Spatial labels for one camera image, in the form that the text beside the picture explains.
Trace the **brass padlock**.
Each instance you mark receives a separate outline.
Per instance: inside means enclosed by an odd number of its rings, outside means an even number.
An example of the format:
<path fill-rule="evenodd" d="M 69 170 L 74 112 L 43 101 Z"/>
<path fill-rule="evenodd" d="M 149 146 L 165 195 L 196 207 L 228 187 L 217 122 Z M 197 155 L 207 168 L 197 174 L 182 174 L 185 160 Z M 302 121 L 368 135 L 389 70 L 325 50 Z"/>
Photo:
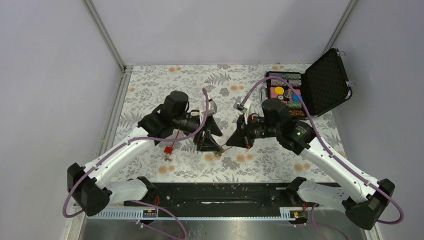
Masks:
<path fill-rule="evenodd" d="M 214 155 L 215 155 L 216 157 L 221 157 L 221 156 L 222 156 L 222 154 L 223 154 L 225 151 L 226 151 L 225 149 L 222 149 L 221 151 L 217 151 L 217 152 L 215 152 L 215 153 L 214 153 Z"/>

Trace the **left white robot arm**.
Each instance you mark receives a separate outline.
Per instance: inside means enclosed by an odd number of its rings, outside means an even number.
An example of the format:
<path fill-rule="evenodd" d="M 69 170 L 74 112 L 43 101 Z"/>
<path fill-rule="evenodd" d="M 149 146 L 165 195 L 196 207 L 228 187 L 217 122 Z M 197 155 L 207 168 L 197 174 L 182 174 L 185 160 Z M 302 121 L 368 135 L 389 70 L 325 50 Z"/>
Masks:
<path fill-rule="evenodd" d="M 151 113 L 145 115 L 137 126 L 117 145 L 96 159 L 81 166 L 74 163 L 67 169 L 68 195 L 62 207 L 66 218 L 70 200 L 74 200 L 87 216 L 94 216 L 109 204 L 139 201 L 148 206 L 155 200 L 155 192 L 142 178 L 112 181 L 112 178 L 142 152 L 161 142 L 180 142 L 192 139 L 197 152 L 219 152 L 222 147 L 214 136 L 223 134 L 213 116 L 216 103 L 202 90 L 205 100 L 198 109 L 189 110 L 189 97 L 182 91 L 172 91 Z"/>

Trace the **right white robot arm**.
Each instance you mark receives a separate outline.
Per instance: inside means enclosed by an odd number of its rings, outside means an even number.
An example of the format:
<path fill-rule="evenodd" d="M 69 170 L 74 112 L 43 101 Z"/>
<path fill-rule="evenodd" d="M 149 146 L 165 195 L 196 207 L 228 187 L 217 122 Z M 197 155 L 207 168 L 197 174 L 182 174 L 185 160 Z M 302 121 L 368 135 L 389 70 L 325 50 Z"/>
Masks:
<path fill-rule="evenodd" d="M 342 212 L 356 226 L 371 230 L 389 205 L 395 184 L 367 174 L 349 162 L 306 122 L 292 118 L 288 106 L 277 98 L 262 102 L 263 116 L 250 113 L 250 100 L 238 98 L 234 108 L 241 112 L 236 130 L 226 141 L 229 147 L 250 149 L 256 139 L 275 138 L 286 150 L 312 162 L 335 180 L 337 187 L 296 177 L 287 187 L 287 201 L 293 206 L 316 203 Z"/>

